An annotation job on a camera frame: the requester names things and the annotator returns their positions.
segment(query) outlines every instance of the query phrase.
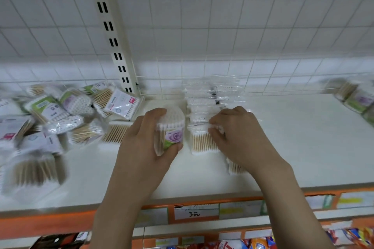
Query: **store shelf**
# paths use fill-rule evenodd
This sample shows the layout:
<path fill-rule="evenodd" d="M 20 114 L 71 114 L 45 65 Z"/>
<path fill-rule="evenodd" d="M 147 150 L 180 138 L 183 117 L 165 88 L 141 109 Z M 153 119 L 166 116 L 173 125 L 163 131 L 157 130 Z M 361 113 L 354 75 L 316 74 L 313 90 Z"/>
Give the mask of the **store shelf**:
<path fill-rule="evenodd" d="M 292 165 L 307 194 L 334 194 L 336 206 L 342 192 L 373 191 L 374 128 L 360 115 L 328 94 L 262 96 L 250 101 L 265 133 Z M 146 101 L 139 114 L 170 103 L 185 109 L 183 100 Z M 0 200 L 0 239 L 89 230 L 115 159 L 115 150 L 102 151 L 96 144 L 68 152 L 62 157 L 67 170 L 64 183 L 43 201 Z M 228 175 L 221 154 L 192 156 L 185 139 L 185 147 L 146 208 L 250 199 L 261 199 L 261 193 L 249 174 Z M 266 224 L 266 217 L 250 219 Z M 229 225 L 227 220 L 217 222 Z"/>

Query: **white shelf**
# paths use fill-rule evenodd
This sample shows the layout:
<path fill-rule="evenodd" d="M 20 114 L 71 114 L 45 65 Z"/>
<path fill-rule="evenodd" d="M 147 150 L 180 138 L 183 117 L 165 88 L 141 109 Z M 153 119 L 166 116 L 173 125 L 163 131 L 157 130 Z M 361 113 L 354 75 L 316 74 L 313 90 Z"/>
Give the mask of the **white shelf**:
<path fill-rule="evenodd" d="M 250 100 L 269 139 L 294 168 L 301 187 L 374 181 L 374 128 L 332 95 L 259 96 Z M 185 109 L 183 100 L 146 101 L 139 114 L 166 103 Z M 100 203 L 115 160 L 114 150 L 100 151 L 96 144 L 74 149 L 63 156 L 67 179 L 58 190 L 37 204 L 1 200 L 0 211 Z M 259 188 L 249 174 L 230 176 L 223 155 L 192 156 L 185 142 L 152 199 L 244 195 L 250 190 Z"/>

